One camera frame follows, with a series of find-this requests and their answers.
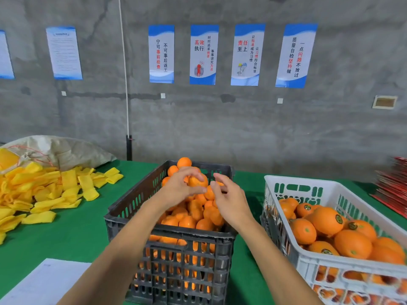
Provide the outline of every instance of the black pole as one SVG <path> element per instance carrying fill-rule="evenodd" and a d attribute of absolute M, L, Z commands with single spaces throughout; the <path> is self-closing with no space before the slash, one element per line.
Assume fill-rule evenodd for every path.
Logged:
<path fill-rule="evenodd" d="M 133 160 L 133 150 L 131 149 L 131 135 L 127 136 L 126 135 L 126 149 L 127 149 L 127 160 L 132 161 Z"/>

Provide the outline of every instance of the blue and white poster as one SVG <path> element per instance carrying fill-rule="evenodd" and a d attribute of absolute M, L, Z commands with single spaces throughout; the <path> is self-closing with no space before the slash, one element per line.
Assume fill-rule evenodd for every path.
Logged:
<path fill-rule="evenodd" d="M 191 25 L 190 85 L 215 85 L 218 25 Z"/>
<path fill-rule="evenodd" d="M 3 30 L 0 30 L 0 79 L 14 79 L 6 32 Z"/>
<path fill-rule="evenodd" d="M 52 70 L 55 79 L 82 80 L 78 40 L 74 27 L 46 29 Z"/>
<path fill-rule="evenodd" d="M 304 88 L 317 27 L 317 24 L 285 26 L 276 87 Z"/>
<path fill-rule="evenodd" d="M 265 24 L 237 24 L 230 85 L 258 86 Z"/>
<path fill-rule="evenodd" d="M 174 25 L 149 26 L 150 82 L 174 83 Z"/>

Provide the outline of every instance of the left hand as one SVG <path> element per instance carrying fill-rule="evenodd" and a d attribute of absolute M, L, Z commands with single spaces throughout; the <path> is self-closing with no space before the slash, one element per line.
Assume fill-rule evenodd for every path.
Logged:
<path fill-rule="evenodd" d="M 165 210 L 177 205 L 188 196 L 206 193 L 205 187 L 190 187 L 184 182 L 184 178 L 191 175 L 200 181 L 204 179 L 197 168 L 182 167 L 178 172 L 174 173 L 165 186 L 157 192 L 156 195 L 160 197 Z"/>

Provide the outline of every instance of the hand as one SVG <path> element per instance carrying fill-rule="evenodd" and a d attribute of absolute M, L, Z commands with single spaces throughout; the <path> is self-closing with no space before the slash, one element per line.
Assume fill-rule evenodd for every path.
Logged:
<path fill-rule="evenodd" d="M 201 172 L 199 172 L 197 168 L 182 167 L 178 172 L 174 173 L 165 186 L 158 191 L 156 195 L 160 197 L 165 210 L 177 205 L 181 201 L 185 200 L 188 196 L 206 193 L 205 187 L 190 187 L 184 182 L 184 178 L 191 175 L 200 181 L 203 181 L 204 179 Z"/>
<path fill-rule="evenodd" d="M 210 186 L 215 194 L 216 205 L 223 218 L 237 231 L 249 220 L 254 220 L 252 212 L 247 204 L 246 195 L 243 189 L 234 183 L 227 176 L 214 173 L 213 176 L 225 186 L 220 186 L 212 181 Z"/>

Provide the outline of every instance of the green tablecloth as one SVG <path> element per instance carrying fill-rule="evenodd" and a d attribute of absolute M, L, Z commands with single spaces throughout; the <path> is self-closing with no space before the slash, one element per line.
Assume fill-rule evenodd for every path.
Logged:
<path fill-rule="evenodd" d="M 131 188 L 157 164 L 114 161 L 99 170 L 117 167 L 125 175 L 115 185 L 99 190 L 100 197 L 82 202 L 76 209 L 57 210 L 52 224 L 20 225 L 7 234 L 0 246 L 0 298 L 18 284 L 45 258 L 92 262 L 107 246 L 107 231 L 103 216 L 107 207 Z M 264 174 L 237 171 L 234 181 L 245 190 L 256 219 L 261 215 L 264 194 Z M 365 184 L 338 180 L 359 195 L 383 215 L 407 230 L 407 220 L 371 198 Z M 234 244 L 233 266 L 227 289 L 228 304 L 272 304 L 272 297 L 250 251 L 242 238 Z"/>

